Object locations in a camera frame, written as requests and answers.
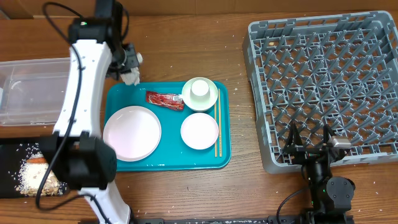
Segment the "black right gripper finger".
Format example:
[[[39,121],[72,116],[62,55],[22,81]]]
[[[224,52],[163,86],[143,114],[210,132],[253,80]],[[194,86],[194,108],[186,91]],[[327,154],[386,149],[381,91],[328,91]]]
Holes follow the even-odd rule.
[[[331,138],[335,135],[334,130],[328,124],[323,126],[323,144],[322,146],[332,146]]]
[[[302,150],[302,140],[294,122],[290,123],[289,136],[285,143],[285,153],[293,154]]]

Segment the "white tissue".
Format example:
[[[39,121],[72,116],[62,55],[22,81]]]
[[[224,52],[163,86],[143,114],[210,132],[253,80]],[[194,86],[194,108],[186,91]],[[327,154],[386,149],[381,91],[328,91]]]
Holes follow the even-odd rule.
[[[142,55],[140,53],[137,53],[136,57],[140,65],[143,62]],[[126,85],[138,85],[140,83],[139,66],[132,68],[130,72],[122,73],[121,78]]]

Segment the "red snack wrapper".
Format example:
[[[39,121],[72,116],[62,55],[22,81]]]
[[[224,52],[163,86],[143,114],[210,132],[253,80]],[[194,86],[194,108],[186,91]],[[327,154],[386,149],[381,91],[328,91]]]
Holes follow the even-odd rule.
[[[178,94],[146,91],[146,102],[174,111],[183,111],[185,103]]]

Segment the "large pink plate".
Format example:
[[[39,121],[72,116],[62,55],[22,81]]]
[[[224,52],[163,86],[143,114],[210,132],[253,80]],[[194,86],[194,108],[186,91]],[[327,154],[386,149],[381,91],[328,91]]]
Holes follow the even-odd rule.
[[[117,159],[135,162],[151,155],[160,143],[162,128],[158,117],[142,106],[128,106],[106,122],[103,139]]]

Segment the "white paper cup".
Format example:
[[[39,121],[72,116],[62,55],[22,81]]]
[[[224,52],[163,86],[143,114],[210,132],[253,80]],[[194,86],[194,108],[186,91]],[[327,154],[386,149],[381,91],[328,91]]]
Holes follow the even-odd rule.
[[[204,80],[195,80],[190,89],[190,98],[193,101],[205,101],[209,98],[210,87]]]

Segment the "small pink bowl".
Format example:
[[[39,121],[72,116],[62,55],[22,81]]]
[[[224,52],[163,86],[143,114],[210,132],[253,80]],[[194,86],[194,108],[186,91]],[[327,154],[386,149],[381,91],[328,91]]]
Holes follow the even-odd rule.
[[[186,117],[180,128],[183,142],[195,150],[205,150],[215,142],[215,120],[206,113],[193,113]]]

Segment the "orange sausage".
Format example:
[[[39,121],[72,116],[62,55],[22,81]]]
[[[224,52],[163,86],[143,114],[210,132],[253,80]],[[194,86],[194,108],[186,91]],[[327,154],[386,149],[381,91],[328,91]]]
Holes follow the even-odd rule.
[[[35,157],[27,160],[28,164],[46,164],[47,161],[43,157]]]

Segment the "rice and peanut shells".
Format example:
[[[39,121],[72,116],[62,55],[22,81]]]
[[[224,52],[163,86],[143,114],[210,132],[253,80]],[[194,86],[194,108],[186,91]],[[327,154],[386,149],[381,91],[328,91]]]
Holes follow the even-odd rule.
[[[20,144],[16,152],[22,153],[19,170],[13,175],[17,181],[14,188],[23,196],[35,197],[48,169],[48,164],[28,164],[27,160],[35,157],[44,157],[39,149],[39,143]],[[67,185],[59,181],[53,171],[50,171],[41,196],[63,195],[68,192]]]

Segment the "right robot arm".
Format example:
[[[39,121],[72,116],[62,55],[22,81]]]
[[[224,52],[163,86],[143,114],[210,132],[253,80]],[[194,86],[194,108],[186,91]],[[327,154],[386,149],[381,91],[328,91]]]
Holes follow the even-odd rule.
[[[296,124],[290,124],[282,152],[293,157],[293,164],[301,166],[302,177],[308,181],[308,186],[282,201],[275,215],[277,223],[354,223],[354,218],[346,212],[351,210],[356,186],[351,179],[334,176],[331,171],[331,164],[342,160],[350,149],[348,138],[337,135],[327,124],[323,126],[321,144],[305,146]],[[283,205],[306,190],[310,191],[312,206],[294,217],[281,217]]]

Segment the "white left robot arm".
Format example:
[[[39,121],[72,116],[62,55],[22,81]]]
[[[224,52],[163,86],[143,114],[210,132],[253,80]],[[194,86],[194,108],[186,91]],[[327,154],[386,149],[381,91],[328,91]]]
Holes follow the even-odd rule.
[[[115,151],[101,137],[104,81],[139,83],[142,56],[125,44],[128,13],[115,0],[97,1],[95,14],[77,14],[63,38],[70,46],[70,69],[62,111],[41,153],[48,174],[84,198],[100,223],[135,223],[115,183]]]

